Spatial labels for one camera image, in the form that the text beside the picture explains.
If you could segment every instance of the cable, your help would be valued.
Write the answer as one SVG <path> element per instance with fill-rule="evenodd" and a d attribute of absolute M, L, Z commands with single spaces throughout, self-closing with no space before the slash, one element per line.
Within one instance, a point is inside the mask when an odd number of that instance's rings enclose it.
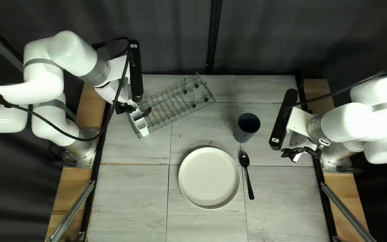
<path fill-rule="evenodd" d="M 94 50 L 98 50 L 98 49 L 100 49 L 100 48 L 102 48 L 102 47 L 107 46 L 108 44 L 110 44 L 110 43 L 112 43 L 112 42 L 114 42 L 114 41 L 120 41 L 120 40 L 126 40 L 126 41 L 128 41 L 128 44 L 126 45 L 126 48 L 125 48 L 122 52 L 120 52 L 119 54 L 115 55 L 112 59 L 118 58 L 118 57 L 122 56 L 122 55 L 128 50 L 128 48 L 129 48 L 129 42 L 130 42 L 131 40 L 130 40 L 128 37 L 118 37 L 118 38 L 109 40 L 109 41 L 107 41 L 107 42 L 94 43 L 94 44 L 92 44 L 92 48 L 93 48 Z"/>
<path fill-rule="evenodd" d="M 313 98 L 313 99 L 310 99 L 310 100 L 307 100 L 307 101 L 304 101 L 304 102 L 297 102 L 297 103 L 295 103 L 294 105 L 291 105 L 291 106 L 288 106 L 288 107 L 285 108 L 285 111 L 284 111 L 284 112 L 285 112 L 284 117 L 287 115 L 287 111 L 288 111 L 289 109 L 295 107 L 295 106 L 302 105 L 302 104 L 307 104 L 307 103 L 309 103 L 309 102 L 314 102 L 314 101 L 317 101 L 317 100 L 320 100 L 320 99 L 324 99 L 324 98 L 327 98 L 327 97 L 330 97 L 330 96 L 335 96 L 335 95 L 340 94 L 340 93 L 342 93 L 342 92 L 345 92 L 345 91 L 347 91 L 347 90 L 349 90 L 349 89 L 352 89 L 353 87 L 355 87 L 355 86 L 357 86 L 357 85 L 360 85 L 360 84 L 362 84 L 362 83 L 364 83 L 364 82 L 367 82 L 367 81 L 369 81 L 369 80 L 373 80 L 373 79 L 378 78 L 378 77 L 380 77 L 380 76 L 382 76 L 382 75 L 385 75 L 385 74 L 387 74 L 387 71 L 381 71 L 381 72 L 379 72 L 379 73 L 377 73 L 377 74 L 374 74 L 374 75 L 372 75 L 372 76 L 370 76 L 370 77 L 368 77 L 368 78 L 365 78 L 364 80 L 360 80 L 360 81 L 358 81 L 357 83 L 354 83 L 354 84 L 352 84 L 352 85 L 350 85 L 350 86 L 348 86 L 348 87 L 346 87 L 346 88 L 344 88 L 344 89 L 342 89 L 342 90 L 340 90 L 340 91 L 337 91 L 336 93 L 328 93 L 328 94 L 325 94 L 325 95 L 322 95 L 322 96 L 318 96 L 318 97 L 315 97 L 315 98 Z"/>
<path fill-rule="evenodd" d="M 71 139 L 74 139 L 74 140 L 79 140 L 79 141 L 92 141 L 92 140 L 95 140 L 95 139 L 98 139 L 102 134 L 105 133 L 105 131 L 107 130 L 107 126 L 108 124 L 110 123 L 110 119 L 111 119 L 111 116 L 113 115 L 114 113 L 114 109 L 116 108 L 116 104 L 117 104 L 117 99 L 119 98 L 119 94 L 120 94 L 120 91 L 122 89 L 122 86 L 123 86 L 123 82 L 125 80 L 125 75 L 126 75 L 126 71 L 127 71 L 127 67 L 128 67 L 128 63 L 129 63 L 129 55 L 126 57 L 126 61 L 125 61 L 125 66 L 123 68 L 123 73 L 122 73 L 122 78 L 119 79 L 119 87 L 117 88 L 117 91 L 116 91 L 116 95 L 114 97 L 114 100 L 113 100 L 113 104 L 111 105 L 111 108 L 110 108 L 110 113 L 107 117 L 107 119 L 105 120 L 105 123 L 104 125 L 102 126 L 102 129 L 100 130 L 100 132 L 95 135 L 94 137 L 92 138 L 80 138 L 80 137 L 76 137 L 76 136 L 73 136 L 71 134 L 68 134 L 66 133 L 65 131 L 63 131 L 62 129 L 58 128 L 56 125 L 52 124 L 49 120 L 47 120 L 46 118 L 44 118 L 43 116 L 39 115 L 38 113 L 34 112 L 34 111 L 31 111 L 27 108 L 24 108 L 24 107 L 20 107 L 19 105 L 11 105 L 12 108 L 17 108 L 17 109 L 20 109 L 22 111 L 25 111 L 27 113 L 30 113 L 32 115 L 34 115 L 35 117 L 37 118 L 40 118 L 41 120 L 43 120 L 46 124 L 50 125 L 52 128 L 56 129 L 58 132 L 60 132 L 61 134 L 71 138 Z"/>
<path fill-rule="evenodd" d="M 304 147 L 296 147 L 296 148 L 284 148 L 284 149 L 281 149 L 280 150 L 281 152 L 283 152 L 283 154 L 280 156 L 282 158 L 286 158 L 286 157 L 294 157 L 298 154 L 301 154 L 303 153 L 304 151 L 309 153 L 310 155 L 312 155 L 313 157 L 315 158 L 320 158 L 320 155 L 322 154 L 322 150 L 321 149 L 312 149 L 308 146 L 304 146 Z"/>

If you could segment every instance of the white plate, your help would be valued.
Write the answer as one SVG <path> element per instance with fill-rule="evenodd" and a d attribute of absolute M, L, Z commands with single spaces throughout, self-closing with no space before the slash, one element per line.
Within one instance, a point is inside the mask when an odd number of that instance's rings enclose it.
<path fill-rule="evenodd" d="M 192 204 L 216 209 L 227 205 L 237 194 L 240 173 L 226 152 L 205 147 L 191 152 L 178 172 L 181 192 Z"/>

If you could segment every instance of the wooden board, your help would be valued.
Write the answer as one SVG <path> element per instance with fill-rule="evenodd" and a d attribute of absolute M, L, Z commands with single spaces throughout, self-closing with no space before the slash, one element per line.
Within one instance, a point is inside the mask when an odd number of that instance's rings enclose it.
<path fill-rule="evenodd" d="M 89 84 L 83 85 L 82 95 L 77 110 L 76 123 L 80 128 L 101 127 L 105 100 Z M 53 233 L 59 222 L 71 208 L 78 196 L 90 181 L 92 170 L 64 167 L 59 180 L 58 192 L 53 204 L 52 215 L 47 229 L 46 240 Z M 79 235 L 83 218 L 84 205 L 76 213 L 61 241 L 75 239 Z"/>
<path fill-rule="evenodd" d="M 328 81 L 326 79 L 305 79 L 304 91 L 307 100 L 330 93 Z M 322 115 L 335 108 L 332 97 L 318 100 L 308 104 L 308 108 L 313 114 Z M 368 229 L 359 199 L 358 189 L 352 173 L 325 173 L 325 182 L 338 195 L 341 201 L 355 215 L 355 217 Z M 331 203 L 332 214 L 334 216 L 335 227 L 338 237 L 342 242 L 363 242 L 352 225 L 341 214 L 338 208 Z"/>
<path fill-rule="evenodd" d="M 77 108 L 76 124 L 80 128 L 100 128 L 104 109 L 105 100 L 96 93 L 93 86 L 85 83 Z"/>
<path fill-rule="evenodd" d="M 368 230 L 359 199 L 358 189 L 352 173 L 325 173 L 325 182 L 341 199 L 353 215 Z M 342 242 L 363 242 L 364 240 L 353 229 L 352 225 L 342 215 L 340 210 L 331 203 L 332 214 L 334 215 L 335 227 L 338 237 Z"/>

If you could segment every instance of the cup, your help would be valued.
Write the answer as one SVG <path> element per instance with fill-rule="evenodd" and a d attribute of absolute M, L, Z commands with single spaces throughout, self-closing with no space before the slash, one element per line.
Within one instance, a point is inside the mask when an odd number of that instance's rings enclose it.
<path fill-rule="evenodd" d="M 245 143 L 261 127 L 261 121 L 253 113 L 243 113 L 238 117 L 237 127 L 235 129 L 235 140 Z"/>

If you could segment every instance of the spoon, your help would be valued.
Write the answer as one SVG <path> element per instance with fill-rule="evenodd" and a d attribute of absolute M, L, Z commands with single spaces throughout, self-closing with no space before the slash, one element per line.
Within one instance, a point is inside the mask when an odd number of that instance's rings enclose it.
<path fill-rule="evenodd" d="M 249 179 L 249 172 L 247 171 L 247 167 L 250 164 L 249 156 L 247 156 L 247 153 L 244 151 L 240 152 L 240 164 L 242 167 L 246 169 L 246 175 L 247 175 L 247 191 L 249 193 L 250 200 L 255 199 L 255 195 L 253 195 L 252 186 L 250 185 L 250 179 Z"/>
<path fill-rule="evenodd" d="M 148 109 L 146 109 L 146 111 L 144 111 L 144 113 L 142 113 L 140 116 L 138 116 L 137 118 L 134 119 L 134 121 L 137 121 L 138 119 L 140 118 L 145 118 L 147 116 L 149 116 L 150 112 L 152 111 L 152 108 L 149 107 Z"/>

